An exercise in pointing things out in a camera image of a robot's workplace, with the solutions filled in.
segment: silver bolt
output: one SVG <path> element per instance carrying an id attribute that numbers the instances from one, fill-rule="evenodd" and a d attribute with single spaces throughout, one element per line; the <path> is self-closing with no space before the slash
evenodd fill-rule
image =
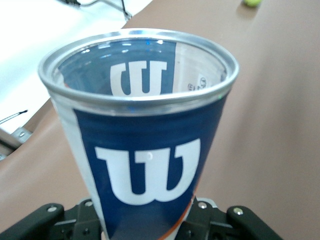
<path id="1" fill-rule="evenodd" d="M 87 201 L 84 205 L 86 207 L 91 207 L 93 205 L 93 203 L 92 203 L 92 201 Z"/>
<path id="2" fill-rule="evenodd" d="M 198 207 L 201 208 L 201 209 L 206 209 L 207 208 L 207 204 L 203 201 L 200 201 L 198 203 Z"/>
<path id="3" fill-rule="evenodd" d="M 233 209 L 233 212 L 234 212 L 235 214 L 237 214 L 237 215 L 242 215 L 242 214 L 244 214 L 244 211 L 243 211 L 241 208 L 239 208 L 239 207 L 235 207 L 235 208 Z"/>
<path id="4" fill-rule="evenodd" d="M 56 206 L 51 206 L 51 207 L 49 207 L 49 208 L 47 209 L 47 211 L 48 211 L 49 213 L 52 213 L 52 212 L 54 212 L 55 210 L 57 210 L 57 207 L 56 207 Z"/>

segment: tennis ball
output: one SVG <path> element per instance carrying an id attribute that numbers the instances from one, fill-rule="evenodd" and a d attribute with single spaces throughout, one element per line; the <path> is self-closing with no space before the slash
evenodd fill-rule
<path id="1" fill-rule="evenodd" d="M 261 3 L 261 1 L 262 0 L 243 0 L 244 4 L 251 8 L 257 7 Z"/>

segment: brown table surface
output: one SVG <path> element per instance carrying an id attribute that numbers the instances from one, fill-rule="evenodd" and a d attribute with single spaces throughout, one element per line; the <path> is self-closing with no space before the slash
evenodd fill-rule
<path id="1" fill-rule="evenodd" d="M 320 236 L 320 2 L 153 0 L 125 28 L 184 31 L 240 63 L 197 196 L 251 208 L 284 239 Z M 88 192 L 54 109 L 0 162 L 0 231 Z"/>

